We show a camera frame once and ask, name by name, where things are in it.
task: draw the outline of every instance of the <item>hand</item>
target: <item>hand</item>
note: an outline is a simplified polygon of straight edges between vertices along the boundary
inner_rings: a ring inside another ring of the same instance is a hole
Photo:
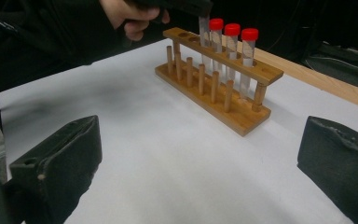
[[[124,31],[127,38],[133,41],[142,39],[144,29],[159,14],[158,7],[140,8],[133,2],[126,0],[100,0],[100,3],[115,30],[126,21]],[[162,22],[170,22],[170,15],[167,10],[164,11]]]

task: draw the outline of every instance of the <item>white surface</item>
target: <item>white surface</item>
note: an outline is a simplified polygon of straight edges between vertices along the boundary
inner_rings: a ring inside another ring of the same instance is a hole
[[[308,116],[358,132],[358,106],[283,76],[267,89],[270,118],[241,137],[155,75],[171,43],[1,93],[8,163],[98,115],[103,162],[66,223],[351,223],[296,157]]]

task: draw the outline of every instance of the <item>test tube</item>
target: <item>test tube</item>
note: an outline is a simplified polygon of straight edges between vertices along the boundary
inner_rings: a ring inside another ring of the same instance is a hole
[[[220,18],[215,18],[209,20],[209,29],[211,30],[211,40],[212,40],[212,49],[215,53],[222,52],[222,30],[223,30],[223,20]],[[213,60],[213,70],[219,73],[219,81],[223,81],[223,72],[222,64],[216,60]]]
[[[200,45],[205,48],[211,46],[211,37],[209,31],[209,16],[199,17],[199,27],[200,27]],[[206,69],[209,70],[211,67],[211,58],[202,54],[202,63],[205,65]]]
[[[238,35],[241,32],[241,26],[237,23],[229,23],[225,26],[226,36],[226,54],[230,60],[237,59]],[[236,71],[226,66],[226,82],[235,79]]]
[[[258,30],[255,28],[245,28],[241,32],[242,39],[242,64],[252,67],[255,55],[255,41],[258,38]],[[246,99],[249,96],[251,79],[245,74],[240,78],[240,98]]]

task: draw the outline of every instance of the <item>wooden test tube rack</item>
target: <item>wooden test tube rack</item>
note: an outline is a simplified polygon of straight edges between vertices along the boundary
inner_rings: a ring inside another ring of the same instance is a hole
[[[204,48],[200,45],[198,35],[180,28],[166,30],[163,35],[172,40],[173,47],[167,47],[168,62],[156,67],[156,74],[159,77],[241,136],[245,136],[269,118],[271,111],[263,106],[264,97],[267,86],[282,77],[282,70],[258,60],[254,60],[253,67],[246,67],[242,65],[240,53],[238,53],[237,60],[230,60],[225,54],[225,48],[223,48],[223,53],[215,53],[212,48]],[[255,79],[257,86],[254,99],[241,99],[240,93],[233,90],[232,81],[227,84],[217,83],[218,73],[206,74],[203,64],[200,64],[200,67],[193,66],[191,57],[183,61],[180,45]]]

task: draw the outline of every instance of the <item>red cap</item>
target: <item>red cap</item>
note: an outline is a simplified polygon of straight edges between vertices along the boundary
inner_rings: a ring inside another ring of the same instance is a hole
[[[225,35],[239,35],[241,26],[237,23],[229,23],[225,26]]]
[[[223,29],[223,20],[216,18],[209,20],[209,29],[210,30],[222,30]]]
[[[246,28],[242,30],[242,40],[257,40],[258,30],[255,28]]]

